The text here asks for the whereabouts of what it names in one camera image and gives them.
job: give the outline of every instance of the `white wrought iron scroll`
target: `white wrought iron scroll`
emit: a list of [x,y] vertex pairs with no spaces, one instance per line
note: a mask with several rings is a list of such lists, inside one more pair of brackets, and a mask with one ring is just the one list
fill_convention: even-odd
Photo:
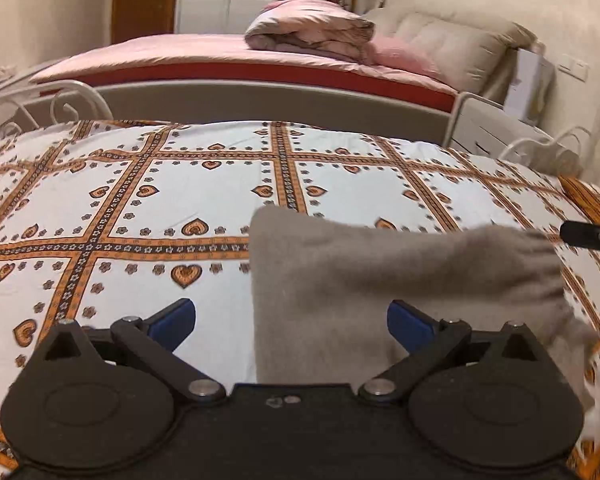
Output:
[[[95,91],[91,86],[74,80],[60,80],[51,83],[43,83],[39,85],[27,86],[17,90],[4,92],[0,94],[0,108],[4,105],[11,105],[19,110],[24,116],[27,124],[17,124],[13,121],[8,121],[0,124],[0,135],[8,136],[15,134],[16,136],[23,132],[37,130],[40,124],[33,118],[27,110],[27,101],[35,99],[43,94],[54,94],[49,107],[49,117],[52,124],[59,124],[61,121],[56,116],[56,108],[58,99],[69,97],[66,94],[70,92],[72,96],[78,94],[90,106],[92,117],[90,119],[111,120],[113,115],[103,97]],[[70,120],[77,121],[80,119],[78,111],[69,103],[62,106],[62,110],[68,113]]]

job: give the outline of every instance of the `patterned bedspread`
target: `patterned bedspread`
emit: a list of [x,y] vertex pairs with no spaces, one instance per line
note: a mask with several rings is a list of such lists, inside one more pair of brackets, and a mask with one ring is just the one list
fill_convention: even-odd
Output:
[[[82,121],[0,141],[0,404],[57,320],[104,328],[182,297],[198,322],[176,354],[229,387],[255,381],[249,224],[267,203],[381,229],[542,230],[600,333],[600,253],[560,242],[561,222],[586,219],[555,179],[305,124]],[[586,381],[596,407],[571,460],[600,478],[600,342]],[[15,466],[0,431],[0,475]]]

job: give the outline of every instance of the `blue gripper pad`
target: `blue gripper pad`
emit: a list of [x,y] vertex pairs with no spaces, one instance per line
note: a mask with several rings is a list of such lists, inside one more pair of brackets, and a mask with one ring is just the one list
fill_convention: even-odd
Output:
[[426,345],[435,338],[437,323],[409,305],[393,301],[386,313],[389,333],[409,352]]
[[193,332],[196,326],[196,307],[191,300],[178,300],[146,322],[149,323],[149,338],[165,350],[173,352]]

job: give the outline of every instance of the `gray towel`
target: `gray towel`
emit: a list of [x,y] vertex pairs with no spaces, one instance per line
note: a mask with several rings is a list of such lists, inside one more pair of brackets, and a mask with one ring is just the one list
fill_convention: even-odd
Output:
[[596,335],[574,318],[560,259],[538,232],[400,233],[268,206],[251,222],[250,260],[261,383],[357,388],[406,355],[386,327],[399,299],[475,330],[525,322],[590,405],[584,369]]

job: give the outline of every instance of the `wardrobe door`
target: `wardrobe door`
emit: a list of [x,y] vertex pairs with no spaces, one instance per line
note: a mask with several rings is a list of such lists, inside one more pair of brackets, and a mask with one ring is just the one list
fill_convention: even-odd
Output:
[[244,34],[249,25],[273,0],[231,0],[227,34]]
[[180,34],[224,34],[227,0],[180,0]]

